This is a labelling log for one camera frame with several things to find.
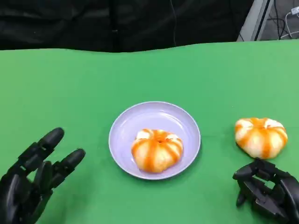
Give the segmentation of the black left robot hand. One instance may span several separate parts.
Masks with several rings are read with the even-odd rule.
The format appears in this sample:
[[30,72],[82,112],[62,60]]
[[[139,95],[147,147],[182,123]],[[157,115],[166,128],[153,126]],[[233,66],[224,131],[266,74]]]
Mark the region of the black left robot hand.
[[85,150],[78,148],[61,161],[47,157],[62,140],[64,130],[53,129],[33,142],[0,180],[0,222],[34,224],[57,188],[83,160]]

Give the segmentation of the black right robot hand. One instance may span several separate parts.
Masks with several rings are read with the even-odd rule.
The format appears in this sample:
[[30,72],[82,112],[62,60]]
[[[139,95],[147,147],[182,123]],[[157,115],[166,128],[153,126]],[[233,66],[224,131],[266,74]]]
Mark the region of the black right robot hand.
[[299,222],[299,181],[288,172],[255,158],[238,169],[233,179],[240,187],[237,207],[249,201],[252,209],[281,224]]

